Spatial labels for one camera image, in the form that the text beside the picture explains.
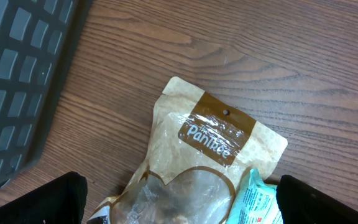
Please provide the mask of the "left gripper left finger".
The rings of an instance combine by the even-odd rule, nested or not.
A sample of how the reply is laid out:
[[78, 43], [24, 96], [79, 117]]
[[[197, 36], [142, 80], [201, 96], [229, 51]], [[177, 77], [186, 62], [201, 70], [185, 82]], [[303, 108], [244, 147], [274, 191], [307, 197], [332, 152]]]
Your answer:
[[68, 172], [0, 207], [0, 224], [79, 224], [87, 194], [86, 177]]

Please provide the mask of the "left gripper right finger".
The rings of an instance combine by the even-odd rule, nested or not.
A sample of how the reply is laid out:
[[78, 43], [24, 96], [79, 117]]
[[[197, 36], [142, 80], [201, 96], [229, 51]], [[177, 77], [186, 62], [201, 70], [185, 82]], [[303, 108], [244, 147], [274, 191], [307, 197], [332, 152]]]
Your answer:
[[358, 224], [358, 211], [290, 175], [280, 180], [277, 203], [284, 224]]

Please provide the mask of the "teal white snack packet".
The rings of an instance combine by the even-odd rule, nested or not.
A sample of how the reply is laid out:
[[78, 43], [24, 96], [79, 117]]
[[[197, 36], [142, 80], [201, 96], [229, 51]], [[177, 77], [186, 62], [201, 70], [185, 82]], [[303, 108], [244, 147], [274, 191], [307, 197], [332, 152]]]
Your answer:
[[277, 186], [265, 184], [257, 169], [241, 180], [226, 224], [283, 224]]

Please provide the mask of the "brown snack packet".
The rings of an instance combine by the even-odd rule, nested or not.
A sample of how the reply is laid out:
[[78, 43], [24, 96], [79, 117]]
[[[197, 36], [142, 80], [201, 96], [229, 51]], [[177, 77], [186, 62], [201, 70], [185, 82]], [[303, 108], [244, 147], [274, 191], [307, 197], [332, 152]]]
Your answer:
[[249, 115], [173, 77], [154, 105], [143, 163], [89, 222], [226, 223], [241, 180], [257, 169], [265, 183], [287, 144]]

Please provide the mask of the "grey plastic mesh basket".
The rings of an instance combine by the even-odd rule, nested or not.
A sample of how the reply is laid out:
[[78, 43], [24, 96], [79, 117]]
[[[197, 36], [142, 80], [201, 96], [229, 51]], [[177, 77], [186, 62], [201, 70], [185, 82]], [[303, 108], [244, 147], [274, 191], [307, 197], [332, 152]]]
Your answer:
[[0, 0], [0, 189], [42, 156], [91, 5]]

